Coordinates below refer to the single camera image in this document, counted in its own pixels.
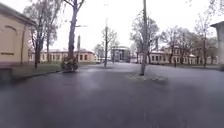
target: asphalt road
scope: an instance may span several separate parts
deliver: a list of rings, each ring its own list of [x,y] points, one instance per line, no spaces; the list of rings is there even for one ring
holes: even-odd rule
[[[224,73],[148,66],[82,67],[0,89],[0,128],[223,128]]]

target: sky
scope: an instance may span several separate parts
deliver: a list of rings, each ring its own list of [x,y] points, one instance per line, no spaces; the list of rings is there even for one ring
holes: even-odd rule
[[[206,0],[147,0],[147,13],[157,22],[160,32],[172,26],[194,30],[198,14],[206,9]],[[30,5],[29,0],[0,0],[1,3],[19,11]],[[94,46],[102,42],[102,30],[106,19],[108,26],[118,33],[120,45],[131,46],[130,33],[132,22],[143,9],[143,0],[86,0],[78,13],[77,25],[86,27],[76,28],[75,38],[81,36],[81,48],[93,51]],[[58,29],[58,39],[51,49],[67,49],[68,35],[72,16],[72,8],[67,5],[65,12],[60,15],[63,19]],[[214,16],[211,24],[220,22],[223,16]]]

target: building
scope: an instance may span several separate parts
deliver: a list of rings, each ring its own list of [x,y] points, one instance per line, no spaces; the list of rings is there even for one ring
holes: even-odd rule
[[[112,48],[111,60],[114,62],[130,62],[130,49],[125,46]]]
[[[170,48],[164,48],[163,50],[158,50],[158,51],[152,51],[150,53],[150,58],[147,56],[147,63],[151,64],[168,64],[169,59],[171,56],[171,49]],[[143,54],[139,53],[138,56],[138,62],[141,63],[143,59]],[[183,57],[181,57],[180,49],[178,47],[174,48],[173,55],[171,58],[171,63],[181,63],[181,59],[183,59],[183,64],[197,64],[197,58],[193,54],[184,54]]]
[[[61,62],[63,58],[68,56],[68,51],[60,51],[60,50],[51,50],[49,52],[49,59],[51,62]],[[29,56],[29,61],[35,61],[35,54],[34,52]],[[78,62],[80,63],[95,63],[96,57],[95,54],[91,51],[87,51],[85,49],[81,49],[79,51]],[[47,62],[47,52],[43,51],[40,54],[40,62]]]
[[[35,22],[0,3],[0,68],[28,62],[28,37]]]

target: wet pavement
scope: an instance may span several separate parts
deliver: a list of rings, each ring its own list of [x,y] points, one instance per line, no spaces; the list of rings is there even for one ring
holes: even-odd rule
[[[0,89],[0,128],[223,128],[224,73],[140,65],[85,66]]]

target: wall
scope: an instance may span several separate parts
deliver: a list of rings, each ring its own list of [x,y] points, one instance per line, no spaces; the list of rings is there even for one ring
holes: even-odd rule
[[[52,62],[61,62],[64,57],[68,56],[67,52],[50,52],[50,60]],[[96,62],[95,55],[92,53],[84,52],[79,53],[79,62]],[[29,58],[29,61],[34,61],[35,55],[34,53]],[[47,53],[42,52],[40,55],[40,61],[41,62],[47,62]]]
[[[0,64],[12,65],[19,64],[21,61],[21,47],[24,24],[16,19],[8,18],[0,14]],[[23,44],[23,62],[28,62],[28,36],[29,28]]]
[[[142,54],[139,54],[138,61],[142,62],[143,56]],[[169,63],[169,54],[164,53],[151,53],[150,59],[152,64],[168,64]],[[173,55],[171,62],[174,64],[174,60],[176,60],[177,64],[180,64],[180,56],[179,55]],[[184,64],[188,64],[188,57],[184,56]],[[189,57],[189,63],[190,64],[196,64],[196,58],[195,57]]]

